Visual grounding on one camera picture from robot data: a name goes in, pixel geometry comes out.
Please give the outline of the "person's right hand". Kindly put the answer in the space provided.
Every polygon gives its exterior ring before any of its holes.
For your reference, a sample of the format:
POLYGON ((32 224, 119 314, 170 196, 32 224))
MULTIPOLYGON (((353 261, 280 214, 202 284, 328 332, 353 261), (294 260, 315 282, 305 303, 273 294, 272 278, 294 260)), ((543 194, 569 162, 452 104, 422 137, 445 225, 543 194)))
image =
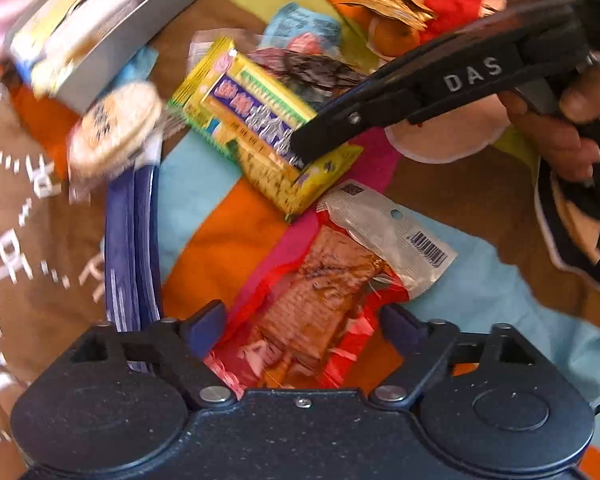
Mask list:
POLYGON ((509 121, 531 142, 559 177, 582 182, 592 177, 600 162, 600 148, 583 139, 578 125, 600 117, 600 53, 594 64, 568 88, 559 100, 559 115, 535 114, 514 92, 503 91, 498 99, 506 108, 509 121))

